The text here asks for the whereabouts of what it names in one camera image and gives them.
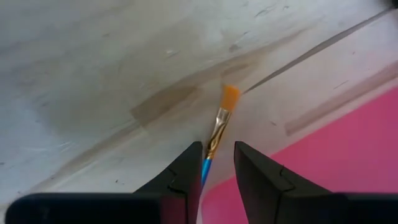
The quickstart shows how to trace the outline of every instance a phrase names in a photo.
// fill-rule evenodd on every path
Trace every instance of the blue handle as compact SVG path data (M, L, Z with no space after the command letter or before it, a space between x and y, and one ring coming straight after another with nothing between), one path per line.
M207 175L209 174L212 159L205 159L203 161L203 167L201 169L201 186L205 186Z

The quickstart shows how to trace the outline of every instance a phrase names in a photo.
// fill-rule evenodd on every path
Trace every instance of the pink surface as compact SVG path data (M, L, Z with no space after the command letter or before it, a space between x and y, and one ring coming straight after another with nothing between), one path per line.
M334 192L398 192L398 88L272 158ZM204 224L248 223L235 177L207 193L202 214Z

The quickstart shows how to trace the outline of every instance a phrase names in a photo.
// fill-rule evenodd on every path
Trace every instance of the metal ferrule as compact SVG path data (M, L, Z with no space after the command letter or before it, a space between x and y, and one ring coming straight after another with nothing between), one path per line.
M207 146L206 159L214 158L217 147L220 144L221 137L224 133L226 124L228 123L229 117L231 117L231 112L229 112L228 110L225 110L223 108L220 108L218 110L214 131Z

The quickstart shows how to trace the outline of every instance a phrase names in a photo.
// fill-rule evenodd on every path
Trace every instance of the paintbrush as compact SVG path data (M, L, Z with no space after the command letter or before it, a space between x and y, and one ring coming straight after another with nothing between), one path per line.
M221 105L218 109L216 124L207 146L207 152L201 170L202 186L206 183L207 175L211 167L211 162L216 154L218 144L221 141L224 129L240 96L241 92L236 87L231 85L224 86L223 99L221 100Z

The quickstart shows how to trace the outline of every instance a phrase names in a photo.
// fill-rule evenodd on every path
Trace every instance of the orange bristles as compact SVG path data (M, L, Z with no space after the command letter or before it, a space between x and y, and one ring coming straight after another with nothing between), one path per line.
M240 96L241 92L235 86L225 85L223 99L221 100L221 107L229 112L232 112Z

